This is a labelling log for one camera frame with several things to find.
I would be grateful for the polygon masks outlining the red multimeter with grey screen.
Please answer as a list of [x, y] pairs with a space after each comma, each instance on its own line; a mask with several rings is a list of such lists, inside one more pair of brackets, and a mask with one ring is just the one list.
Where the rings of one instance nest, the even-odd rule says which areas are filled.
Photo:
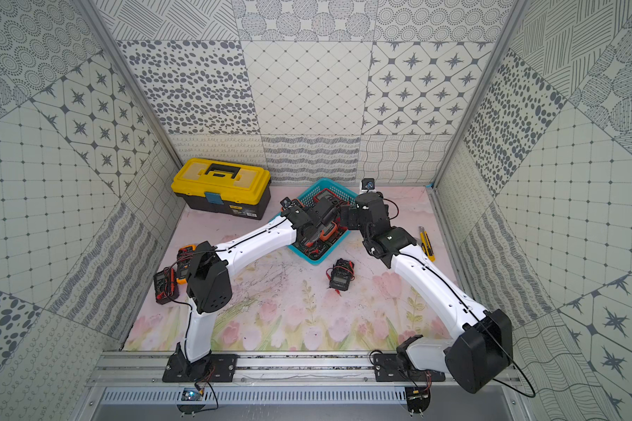
[[314, 196], [314, 203], [328, 202], [332, 205], [347, 205], [349, 200], [347, 198], [340, 198], [330, 189], [323, 189]]

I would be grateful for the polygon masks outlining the small yellow multimeter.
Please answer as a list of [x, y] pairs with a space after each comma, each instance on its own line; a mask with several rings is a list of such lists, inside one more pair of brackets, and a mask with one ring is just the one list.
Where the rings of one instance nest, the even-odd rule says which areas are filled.
[[177, 283], [186, 284], [187, 275], [189, 272], [189, 265], [194, 252], [196, 251], [196, 245], [189, 245], [181, 247], [177, 253]]

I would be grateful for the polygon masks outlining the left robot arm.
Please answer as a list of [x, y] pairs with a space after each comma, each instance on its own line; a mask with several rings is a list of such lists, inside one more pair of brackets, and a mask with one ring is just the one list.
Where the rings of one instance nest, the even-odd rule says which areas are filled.
[[282, 207], [282, 212], [266, 225], [236, 240], [215, 246], [205, 241], [197, 246], [187, 275], [188, 327], [176, 351], [187, 370], [204, 363], [211, 353], [217, 313], [233, 297], [232, 278], [279, 248], [319, 240], [338, 219], [342, 201], [321, 198], [314, 205], [305, 206], [298, 200], [286, 199]]

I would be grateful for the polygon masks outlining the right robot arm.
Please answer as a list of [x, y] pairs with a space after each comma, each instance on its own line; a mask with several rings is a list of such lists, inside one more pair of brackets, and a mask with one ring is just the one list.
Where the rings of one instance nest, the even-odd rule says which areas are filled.
[[474, 394], [513, 363], [513, 328], [507, 314], [490, 312], [451, 282], [412, 234], [391, 224], [381, 193], [369, 191], [345, 205], [342, 222], [350, 231], [360, 231], [371, 257], [420, 293], [449, 333], [451, 343], [441, 347], [426, 338], [407, 340], [399, 353], [413, 369], [450, 373]]

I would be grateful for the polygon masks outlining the yellow black toolbox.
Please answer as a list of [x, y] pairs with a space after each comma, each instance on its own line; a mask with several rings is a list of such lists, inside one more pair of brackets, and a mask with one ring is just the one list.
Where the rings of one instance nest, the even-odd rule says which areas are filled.
[[259, 220], [270, 201], [270, 183], [265, 168], [192, 158], [171, 188], [193, 210]]

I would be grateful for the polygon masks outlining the aluminium rail frame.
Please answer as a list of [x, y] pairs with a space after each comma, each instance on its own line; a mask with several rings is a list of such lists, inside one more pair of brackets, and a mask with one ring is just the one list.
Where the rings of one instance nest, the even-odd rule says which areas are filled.
[[[157, 387], [169, 368], [170, 352], [104, 352], [89, 384]], [[236, 352], [235, 362], [217, 368], [219, 380], [233, 373], [229, 386], [363, 386], [376, 383], [377, 369], [359, 352]]]

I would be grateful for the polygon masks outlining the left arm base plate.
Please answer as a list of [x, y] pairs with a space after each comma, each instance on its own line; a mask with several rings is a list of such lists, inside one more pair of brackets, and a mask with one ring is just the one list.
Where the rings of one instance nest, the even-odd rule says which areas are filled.
[[172, 354], [163, 372], [165, 383], [233, 382], [238, 354], [209, 354], [189, 362], [182, 353]]

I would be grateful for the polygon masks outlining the yellow utility knife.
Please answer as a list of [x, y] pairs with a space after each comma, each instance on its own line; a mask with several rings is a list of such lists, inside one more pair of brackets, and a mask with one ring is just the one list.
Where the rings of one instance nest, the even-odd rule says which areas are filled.
[[419, 226], [419, 233], [423, 253], [428, 257], [430, 261], [435, 262], [435, 252], [430, 242], [430, 238], [428, 237], [428, 232], [423, 226]]

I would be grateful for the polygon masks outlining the black red multimeter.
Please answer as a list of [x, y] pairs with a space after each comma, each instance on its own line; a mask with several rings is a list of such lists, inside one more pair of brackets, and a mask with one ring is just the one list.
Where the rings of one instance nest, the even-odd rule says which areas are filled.
[[158, 305], [172, 303], [179, 298], [179, 287], [177, 284], [174, 268], [167, 267], [157, 272], [153, 276], [154, 295]]

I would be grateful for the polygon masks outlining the teal plastic basket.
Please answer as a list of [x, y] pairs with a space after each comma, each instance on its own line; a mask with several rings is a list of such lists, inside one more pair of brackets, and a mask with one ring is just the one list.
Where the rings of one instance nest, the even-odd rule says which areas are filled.
[[[354, 203], [356, 199], [356, 193], [329, 178], [319, 179], [319, 181], [299, 195], [297, 199], [302, 203], [303, 208], [314, 206], [314, 196], [323, 189], [330, 189], [340, 198], [347, 198], [347, 200], [349, 200], [348, 205], [350, 203]], [[340, 231], [338, 233], [333, 235], [329, 240], [318, 240], [312, 247], [305, 247], [298, 243], [298, 240], [295, 240], [291, 244], [291, 249], [306, 261], [309, 261], [314, 265], [320, 264], [342, 241], [342, 238], [348, 235], [348, 229], [341, 225], [342, 207], [343, 205], [340, 205], [340, 215], [336, 220], [338, 226], [340, 227]]]

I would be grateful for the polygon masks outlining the orange multimeter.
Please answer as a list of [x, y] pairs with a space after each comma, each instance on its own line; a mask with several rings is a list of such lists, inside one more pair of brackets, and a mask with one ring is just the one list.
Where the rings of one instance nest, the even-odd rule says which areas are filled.
[[333, 235], [340, 231], [340, 227], [336, 222], [329, 224], [319, 224], [316, 227], [310, 227], [304, 234], [301, 244], [305, 247], [312, 247], [318, 240], [329, 240]]

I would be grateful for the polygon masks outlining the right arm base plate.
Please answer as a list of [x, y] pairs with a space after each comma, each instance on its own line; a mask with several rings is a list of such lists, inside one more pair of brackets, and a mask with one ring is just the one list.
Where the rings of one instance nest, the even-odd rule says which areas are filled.
[[395, 353], [373, 350], [368, 355], [377, 382], [444, 382], [446, 375], [434, 370], [419, 370]]

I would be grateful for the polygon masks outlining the small black multimeter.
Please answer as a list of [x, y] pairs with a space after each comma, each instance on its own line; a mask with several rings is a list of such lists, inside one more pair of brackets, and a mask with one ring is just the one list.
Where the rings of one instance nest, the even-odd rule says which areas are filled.
[[338, 294], [349, 289], [350, 283], [355, 279], [355, 264], [353, 261], [338, 259], [336, 263], [326, 271], [328, 285]]

